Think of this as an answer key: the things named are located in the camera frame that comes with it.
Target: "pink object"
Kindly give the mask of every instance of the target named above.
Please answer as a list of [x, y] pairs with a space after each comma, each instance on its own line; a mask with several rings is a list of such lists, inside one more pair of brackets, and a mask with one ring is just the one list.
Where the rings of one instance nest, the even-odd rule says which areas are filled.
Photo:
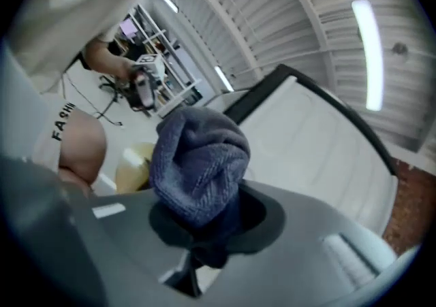
[[130, 36], [138, 31], [130, 18], [121, 22], [120, 28], [126, 36]]

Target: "person's arm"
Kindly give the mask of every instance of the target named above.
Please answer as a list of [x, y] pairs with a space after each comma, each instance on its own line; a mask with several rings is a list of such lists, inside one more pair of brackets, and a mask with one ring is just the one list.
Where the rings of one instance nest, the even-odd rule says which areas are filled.
[[135, 64], [130, 59], [113, 55], [109, 52], [108, 44], [97, 38], [87, 44], [84, 59], [92, 70], [115, 76], [122, 81], [129, 80], [131, 66]]

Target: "gray plastic surface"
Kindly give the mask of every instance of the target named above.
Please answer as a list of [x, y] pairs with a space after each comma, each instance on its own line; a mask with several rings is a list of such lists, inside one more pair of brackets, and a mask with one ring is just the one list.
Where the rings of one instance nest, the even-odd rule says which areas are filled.
[[381, 238], [325, 203], [256, 182], [245, 184], [284, 207], [285, 229], [264, 251], [232, 257], [202, 297], [205, 306], [216, 301], [222, 306], [319, 306], [352, 293], [346, 276], [321, 245], [335, 233], [379, 271], [395, 261]]
[[[3, 163], [4, 214], [49, 277], [72, 295], [104, 306], [342, 306], [367, 305], [407, 267], [368, 229], [316, 199], [245, 182], [281, 204], [279, 238], [252, 255], [231, 256], [197, 300], [159, 283], [180, 267], [184, 249], [164, 244], [149, 225], [153, 192], [85, 199], [56, 175], [30, 163]], [[126, 211], [97, 219], [91, 206], [122, 203]], [[322, 240], [340, 233], [377, 277], [356, 289]]]
[[152, 190], [129, 195], [94, 198], [91, 206], [122, 203], [126, 211], [99, 219], [108, 236], [130, 259], [158, 281], [164, 282], [185, 266], [188, 252], [163, 243], [149, 222], [151, 208], [157, 203]]

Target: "gray towel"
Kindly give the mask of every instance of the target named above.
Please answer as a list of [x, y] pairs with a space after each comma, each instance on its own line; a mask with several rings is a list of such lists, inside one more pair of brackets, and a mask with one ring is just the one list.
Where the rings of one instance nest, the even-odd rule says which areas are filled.
[[189, 107], [171, 113], [157, 132], [150, 184], [160, 200], [193, 229], [219, 219], [217, 236], [232, 233], [239, 226], [238, 184], [250, 157], [241, 130], [221, 113]]

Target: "black edge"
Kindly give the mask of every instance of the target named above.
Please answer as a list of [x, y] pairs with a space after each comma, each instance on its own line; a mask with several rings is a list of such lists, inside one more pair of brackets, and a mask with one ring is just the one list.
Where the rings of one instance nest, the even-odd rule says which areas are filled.
[[235, 101], [224, 114], [237, 125], [241, 124], [267, 97], [289, 77], [287, 69], [276, 68], [265, 79], [257, 83], [248, 93]]
[[343, 101], [333, 97], [326, 89], [320, 87], [310, 77], [286, 65], [279, 65], [271, 74], [257, 83], [250, 91], [231, 105], [224, 114], [231, 118], [236, 124], [241, 124], [256, 108], [258, 108], [267, 97], [269, 97], [288, 77], [294, 76], [297, 82], [314, 92], [331, 106], [336, 108], [368, 139], [371, 145], [386, 164], [389, 172], [398, 177], [394, 161], [382, 141], [374, 133], [374, 130], [366, 123], [360, 115]]

